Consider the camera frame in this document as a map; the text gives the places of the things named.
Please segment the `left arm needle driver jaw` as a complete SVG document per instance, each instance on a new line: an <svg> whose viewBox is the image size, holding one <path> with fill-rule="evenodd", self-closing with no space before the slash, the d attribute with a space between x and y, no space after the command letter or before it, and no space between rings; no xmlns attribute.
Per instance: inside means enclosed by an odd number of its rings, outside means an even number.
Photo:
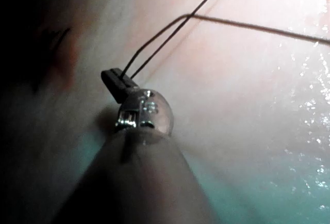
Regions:
<svg viewBox="0 0 330 224"><path fill-rule="evenodd" d="M138 89L139 86L126 74L122 75L123 71L119 68L111 69L111 72L114 75L114 84L120 90L128 90L128 89Z"/></svg>
<svg viewBox="0 0 330 224"><path fill-rule="evenodd" d="M114 81L113 81L114 75L111 72L111 69L102 71L101 79L102 79L103 83L105 84L105 86L107 87L107 89L109 90L109 92L111 93L111 95L113 96L113 98L115 99L115 101L118 104L122 104L128 96L128 91L127 90L120 91L115 86Z"/></svg>

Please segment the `left arm needle driver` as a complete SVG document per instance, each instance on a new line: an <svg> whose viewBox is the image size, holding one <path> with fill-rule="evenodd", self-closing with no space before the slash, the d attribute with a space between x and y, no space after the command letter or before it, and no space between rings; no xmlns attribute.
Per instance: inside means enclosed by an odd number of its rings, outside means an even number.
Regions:
<svg viewBox="0 0 330 224"><path fill-rule="evenodd" d="M121 104L115 123L116 131L149 127L168 136L171 136L173 126L174 116L169 103L152 89L132 92Z"/></svg>

